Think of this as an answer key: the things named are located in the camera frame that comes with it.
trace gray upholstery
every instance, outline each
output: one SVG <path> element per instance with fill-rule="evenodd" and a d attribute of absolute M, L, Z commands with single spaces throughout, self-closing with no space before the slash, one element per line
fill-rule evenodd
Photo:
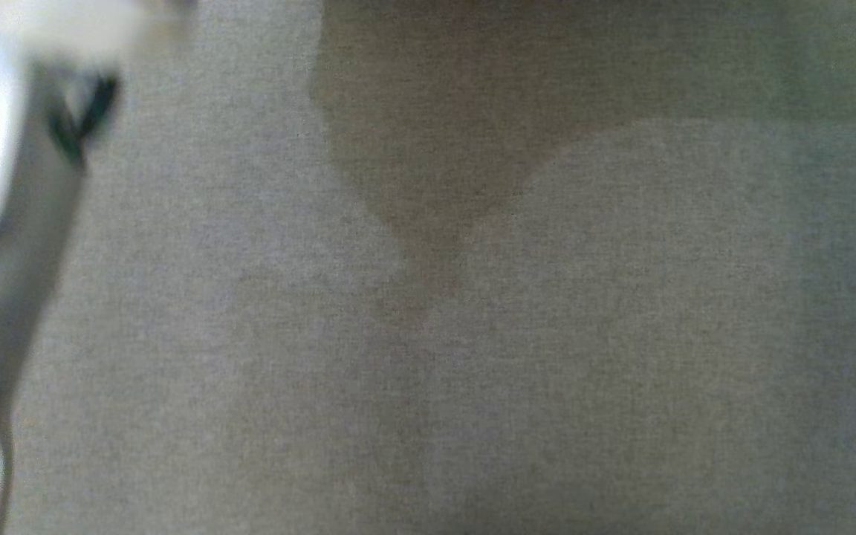
<path fill-rule="evenodd" d="M 856 0 L 201 5 L 15 534 L 856 534 Z"/>

